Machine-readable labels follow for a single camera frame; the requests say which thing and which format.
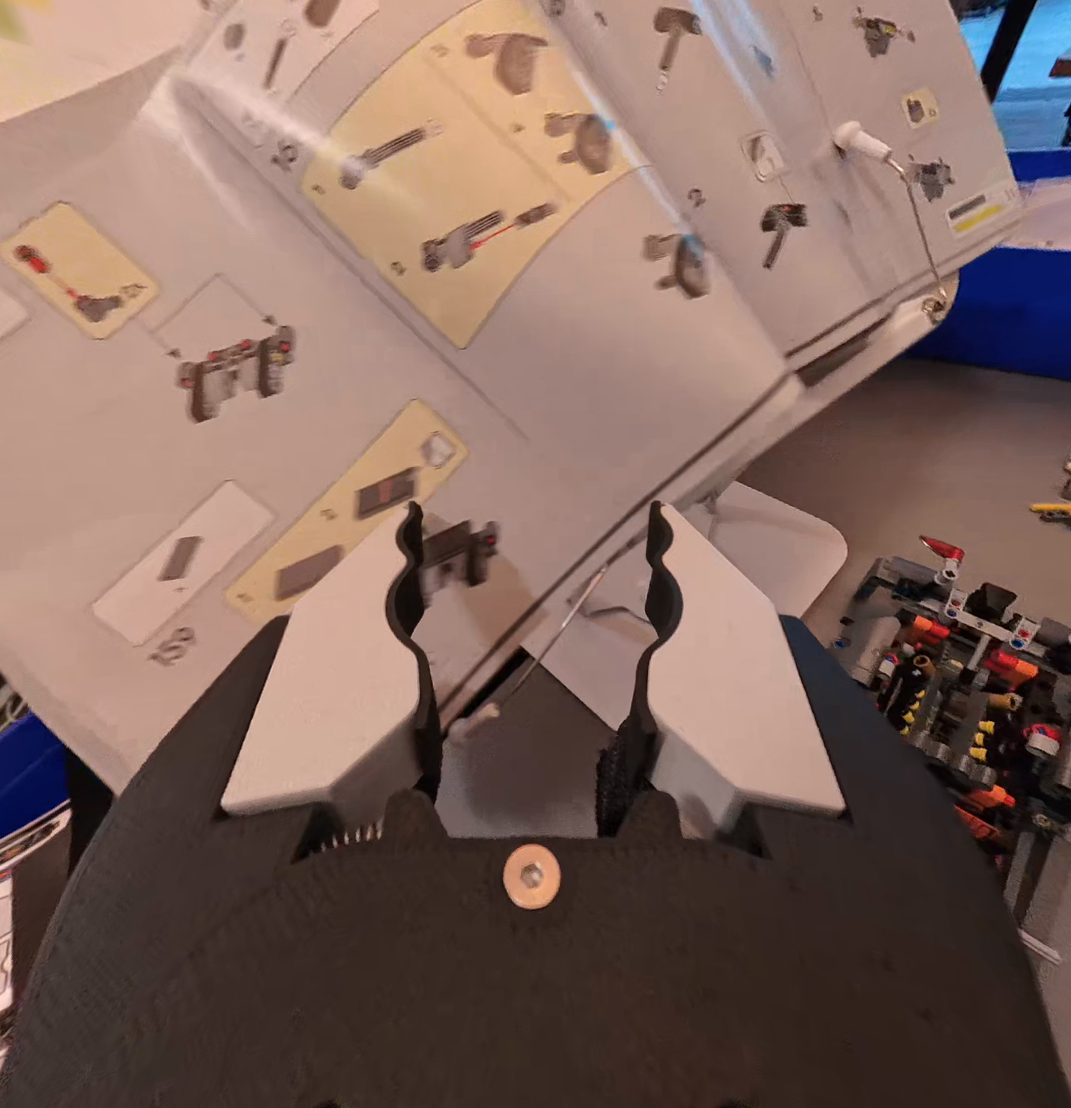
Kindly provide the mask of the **black pole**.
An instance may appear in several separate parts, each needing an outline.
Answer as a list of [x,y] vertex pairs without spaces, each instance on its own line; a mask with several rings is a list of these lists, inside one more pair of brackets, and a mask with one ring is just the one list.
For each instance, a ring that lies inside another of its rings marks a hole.
[[988,47],[980,69],[980,78],[988,102],[993,103],[1001,90],[1005,76],[1024,35],[1024,29],[1038,6],[1036,0],[1008,1],[1001,20]]

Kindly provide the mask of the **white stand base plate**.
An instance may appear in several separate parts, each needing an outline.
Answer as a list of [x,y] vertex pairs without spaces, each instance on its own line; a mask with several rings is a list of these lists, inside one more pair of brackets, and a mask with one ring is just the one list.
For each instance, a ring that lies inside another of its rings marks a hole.
[[[827,353],[822,359],[827,375],[802,394],[796,407],[787,412],[781,423],[783,437],[931,334],[943,324],[952,304],[952,293],[958,289],[958,278],[943,283],[939,277],[913,193],[913,171],[903,165],[900,156],[894,154],[886,142],[864,131],[857,121],[840,124],[833,132],[833,145],[845,160],[872,160],[900,181],[937,286],[902,302],[864,337]],[[745,484],[728,484],[722,493],[710,494],[709,503],[706,541],[732,560],[737,570],[763,589],[784,615],[804,616],[847,560],[847,542],[838,530]],[[519,693],[523,683],[555,648],[578,614],[589,619],[624,615],[643,620],[642,543],[642,536],[634,538],[606,560],[588,581],[571,589],[564,601],[569,608],[564,611],[562,625],[542,652],[525,663],[515,684],[492,693],[490,699],[467,717],[452,721],[447,732],[451,743],[468,742],[478,729],[500,718],[504,705]]]

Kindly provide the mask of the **partly built lego car model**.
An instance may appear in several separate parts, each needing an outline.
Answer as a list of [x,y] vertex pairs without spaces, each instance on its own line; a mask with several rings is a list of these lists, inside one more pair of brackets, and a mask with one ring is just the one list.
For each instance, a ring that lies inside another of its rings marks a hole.
[[920,542],[939,564],[875,560],[828,652],[926,759],[1024,927],[1071,828],[1071,626],[969,589],[961,547]]

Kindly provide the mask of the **blue labelled plastic bin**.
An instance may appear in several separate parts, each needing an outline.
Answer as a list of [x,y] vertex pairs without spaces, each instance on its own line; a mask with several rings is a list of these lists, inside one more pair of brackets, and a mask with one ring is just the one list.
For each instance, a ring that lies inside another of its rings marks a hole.
[[66,755],[35,714],[0,733],[0,843],[66,806]]

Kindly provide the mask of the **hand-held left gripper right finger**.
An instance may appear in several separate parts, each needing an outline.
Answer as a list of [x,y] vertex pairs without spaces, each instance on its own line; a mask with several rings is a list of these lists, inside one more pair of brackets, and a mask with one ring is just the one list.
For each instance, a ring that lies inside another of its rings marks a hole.
[[774,603],[662,501],[650,506],[645,560],[655,639],[617,729],[617,825],[648,791],[670,796],[696,838],[727,837],[748,807],[843,815]]

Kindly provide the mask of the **white instruction booklet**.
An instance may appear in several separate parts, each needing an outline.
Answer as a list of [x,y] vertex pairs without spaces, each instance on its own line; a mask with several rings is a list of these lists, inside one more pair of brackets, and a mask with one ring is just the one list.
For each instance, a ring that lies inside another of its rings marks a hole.
[[453,716],[1016,207],[952,2],[0,2],[0,673],[120,789],[413,500]]

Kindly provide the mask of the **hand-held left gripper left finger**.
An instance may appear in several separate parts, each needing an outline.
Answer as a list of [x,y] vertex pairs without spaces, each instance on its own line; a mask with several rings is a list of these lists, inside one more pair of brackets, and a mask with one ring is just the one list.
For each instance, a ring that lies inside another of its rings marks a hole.
[[226,814],[319,806],[378,819],[397,792],[436,801],[443,733],[414,639],[423,519],[415,502],[385,519],[223,671],[222,732],[238,741]]

